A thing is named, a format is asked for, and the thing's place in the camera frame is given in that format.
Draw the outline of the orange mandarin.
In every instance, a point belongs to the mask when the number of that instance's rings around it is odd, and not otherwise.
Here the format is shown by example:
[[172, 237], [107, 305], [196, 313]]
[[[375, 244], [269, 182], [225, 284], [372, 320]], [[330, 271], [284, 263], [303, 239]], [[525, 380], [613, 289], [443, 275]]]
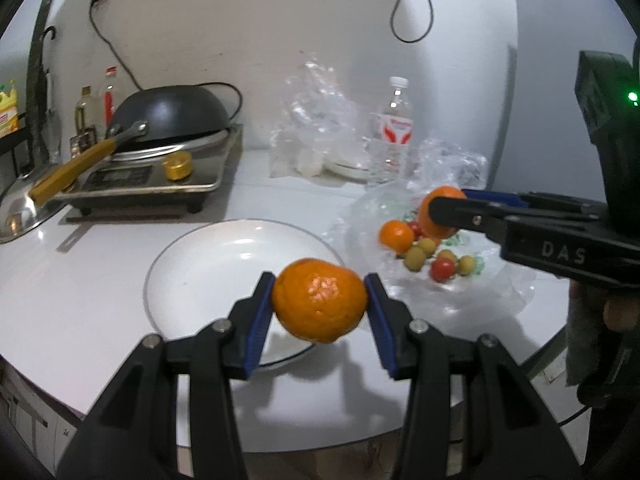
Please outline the orange mandarin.
[[387, 221], [378, 231], [378, 241], [396, 255], [405, 255], [414, 242], [413, 229], [400, 220]]
[[439, 203], [442, 198], [466, 200], [466, 195], [460, 188], [450, 185], [442, 185], [429, 192], [416, 213], [416, 222], [423, 236], [446, 240], [459, 231], [448, 219], [449, 208]]
[[332, 344], [359, 325], [368, 293], [354, 271], [305, 258], [278, 275], [271, 301], [280, 324], [292, 336], [313, 344]]

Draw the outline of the yellow green longan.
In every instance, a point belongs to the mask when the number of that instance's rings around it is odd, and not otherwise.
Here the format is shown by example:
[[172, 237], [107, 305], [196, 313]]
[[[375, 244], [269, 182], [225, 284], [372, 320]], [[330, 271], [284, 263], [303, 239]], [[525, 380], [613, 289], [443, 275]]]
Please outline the yellow green longan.
[[432, 255], [436, 252], [438, 248], [439, 242], [434, 240], [431, 237], [421, 237], [420, 240], [416, 242], [416, 247], [420, 248], [422, 252], [427, 256], [427, 258], [431, 258]]
[[444, 249], [441, 250], [437, 256], [437, 259], [447, 259], [450, 260], [452, 262], [457, 262], [458, 261], [458, 257], [449, 249]]
[[471, 275], [475, 272], [476, 260], [471, 255], [462, 256], [457, 262], [457, 272], [459, 275]]

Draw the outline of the red cherry tomato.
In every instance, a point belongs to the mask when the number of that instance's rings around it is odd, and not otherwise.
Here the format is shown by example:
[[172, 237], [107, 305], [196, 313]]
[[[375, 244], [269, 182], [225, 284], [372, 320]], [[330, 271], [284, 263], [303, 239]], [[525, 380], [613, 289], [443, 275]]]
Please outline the red cherry tomato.
[[430, 266], [430, 277], [437, 283], [445, 283], [457, 274], [457, 263], [448, 258], [435, 259]]
[[415, 221], [410, 221], [408, 223], [408, 226], [409, 226], [410, 229], [412, 229], [414, 238], [416, 240], [420, 240], [420, 238], [422, 237], [422, 230], [421, 230], [421, 228], [419, 226], [419, 223], [415, 222]]

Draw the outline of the orange mandarin front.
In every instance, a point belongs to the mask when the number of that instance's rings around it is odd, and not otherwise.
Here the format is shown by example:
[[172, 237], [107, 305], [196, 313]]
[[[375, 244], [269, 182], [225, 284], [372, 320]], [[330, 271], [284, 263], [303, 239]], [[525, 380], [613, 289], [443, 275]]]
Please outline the orange mandarin front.
[[313, 344], [332, 344], [359, 325], [368, 293], [354, 271], [305, 258], [278, 275], [271, 301], [280, 324], [292, 336]]

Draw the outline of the yellow green longan fruit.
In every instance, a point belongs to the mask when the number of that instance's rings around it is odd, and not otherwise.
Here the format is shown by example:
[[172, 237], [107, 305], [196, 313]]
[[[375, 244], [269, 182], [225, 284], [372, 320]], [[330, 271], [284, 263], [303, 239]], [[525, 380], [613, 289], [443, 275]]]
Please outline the yellow green longan fruit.
[[404, 255], [404, 266], [410, 272], [419, 272], [427, 259], [427, 256], [420, 248], [411, 247]]

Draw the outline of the crumpled bag right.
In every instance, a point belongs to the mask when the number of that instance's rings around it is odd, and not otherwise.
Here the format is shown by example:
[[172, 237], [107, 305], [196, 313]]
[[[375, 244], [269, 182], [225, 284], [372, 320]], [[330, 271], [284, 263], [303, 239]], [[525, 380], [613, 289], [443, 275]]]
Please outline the crumpled bag right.
[[488, 169], [484, 155], [445, 140], [427, 138], [409, 152], [405, 176], [424, 190], [441, 185], [484, 190]]

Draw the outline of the printed clear plastic bag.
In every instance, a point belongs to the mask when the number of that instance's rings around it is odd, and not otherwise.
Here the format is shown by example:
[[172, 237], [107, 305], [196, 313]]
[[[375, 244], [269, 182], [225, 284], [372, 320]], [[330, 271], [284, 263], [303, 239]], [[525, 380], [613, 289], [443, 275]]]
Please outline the printed clear plastic bag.
[[514, 318], [534, 298], [535, 273], [507, 263], [484, 235], [447, 238], [419, 232], [426, 192], [409, 182], [379, 186], [334, 220], [324, 239], [345, 266], [378, 274], [386, 292], [416, 318], [461, 336]]

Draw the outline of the white dish under bag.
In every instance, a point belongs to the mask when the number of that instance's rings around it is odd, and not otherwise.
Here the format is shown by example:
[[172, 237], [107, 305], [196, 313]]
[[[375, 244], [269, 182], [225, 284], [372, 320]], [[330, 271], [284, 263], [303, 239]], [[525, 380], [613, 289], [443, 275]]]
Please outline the white dish under bag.
[[326, 170], [343, 177], [347, 180], [357, 182], [371, 182], [373, 174], [368, 162], [345, 162], [341, 159], [327, 158], [324, 162]]

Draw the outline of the white round plate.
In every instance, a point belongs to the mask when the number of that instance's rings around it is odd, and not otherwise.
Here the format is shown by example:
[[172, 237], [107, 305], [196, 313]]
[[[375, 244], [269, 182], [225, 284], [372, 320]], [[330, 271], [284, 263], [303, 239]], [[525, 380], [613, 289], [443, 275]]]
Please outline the white round plate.
[[201, 226], [153, 261], [144, 283], [146, 314], [166, 340], [193, 336], [250, 296], [262, 272], [279, 274], [303, 258], [343, 263], [320, 237], [287, 223], [239, 219]]

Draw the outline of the crumpled clear plastic bag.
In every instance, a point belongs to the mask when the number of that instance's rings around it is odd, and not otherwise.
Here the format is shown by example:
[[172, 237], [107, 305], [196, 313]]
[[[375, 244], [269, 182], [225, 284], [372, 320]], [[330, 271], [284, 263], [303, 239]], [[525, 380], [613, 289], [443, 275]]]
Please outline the crumpled clear plastic bag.
[[309, 55], [286, 80], [282, 118], [271, 131], [270, 176], [318, 178], [327, 158], [370, 165], [368, 139], [367, 117], [344, 95], [334, 68]]

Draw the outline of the steel pot lid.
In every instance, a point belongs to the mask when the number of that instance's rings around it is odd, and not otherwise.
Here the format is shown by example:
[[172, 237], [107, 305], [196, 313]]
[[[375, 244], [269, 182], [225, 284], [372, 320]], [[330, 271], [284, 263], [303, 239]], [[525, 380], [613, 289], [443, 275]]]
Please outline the steel pot lid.
[[63, 208], [64, 204], [54, 198], [43, 206], [37, 206], [29, 196], [35, 184], [55, 168], [55, 165], [47, 162], [30, 170], [27, 174], [21, 174], [2, 192], [0, 210], [2, 244], [13, 242], [37, 226], [41, 226]]

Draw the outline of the steel induction cooker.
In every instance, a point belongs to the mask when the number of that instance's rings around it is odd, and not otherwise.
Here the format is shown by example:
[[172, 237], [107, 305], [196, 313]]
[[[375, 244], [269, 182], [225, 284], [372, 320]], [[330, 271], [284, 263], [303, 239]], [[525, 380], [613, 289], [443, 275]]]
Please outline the steel induction cooker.
[[[231, 177], [242, 153], [243, 126], [189, 143], [157, 148], [142, 157], [122, 153], [87, 171], [56, 198], [89, 214], [169, 214], [198, 212], [209, 194]], [[179, 180], [167, 177], [169, 164], [185, 152], [191, 172]]]

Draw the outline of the black metal shelf rack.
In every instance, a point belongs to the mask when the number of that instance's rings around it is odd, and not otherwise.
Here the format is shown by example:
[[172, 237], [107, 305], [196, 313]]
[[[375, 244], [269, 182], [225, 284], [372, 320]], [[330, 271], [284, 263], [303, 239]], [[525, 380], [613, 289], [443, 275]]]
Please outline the black metal shelf rack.
[[[24, 162], [19, 162], [16, 151], [22, 146], [24, 146], [26, 160]], [[22, 127], [7, 134], [6, 136], [2, 136], [0, 140], [0, 148], [1, 155], [11, 155], [12, 168], [15, 177], [19, 177], [23, 173], [24, 169], [30, 171], [34, 168], [34, 141], [32, 140], [29, 128]]]

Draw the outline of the oil bottle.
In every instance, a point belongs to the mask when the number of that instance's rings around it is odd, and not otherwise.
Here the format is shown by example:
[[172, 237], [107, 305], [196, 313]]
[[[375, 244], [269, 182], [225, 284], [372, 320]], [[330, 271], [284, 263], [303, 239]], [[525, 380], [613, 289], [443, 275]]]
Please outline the oil bottle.
[[90, 86], [81, 89], [80, 99], [75, 105], [74, 123], [76, 136], [70, 140], [70, 143], [72, 144], [72, 154], [76, 155], [88, 150], [98, 142], [99, 107]]

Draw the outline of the yellow detergent bottle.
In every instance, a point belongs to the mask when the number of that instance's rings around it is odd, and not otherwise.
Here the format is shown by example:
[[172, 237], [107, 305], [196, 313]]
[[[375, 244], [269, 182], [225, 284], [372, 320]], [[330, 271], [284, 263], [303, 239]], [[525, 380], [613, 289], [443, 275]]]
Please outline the yellow detergent bottle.
[[17, 132], [20, 128], [17, 101], [15, 80], [11, 79], [9, 87], [1, 86], [0, 90], [0, 138]]

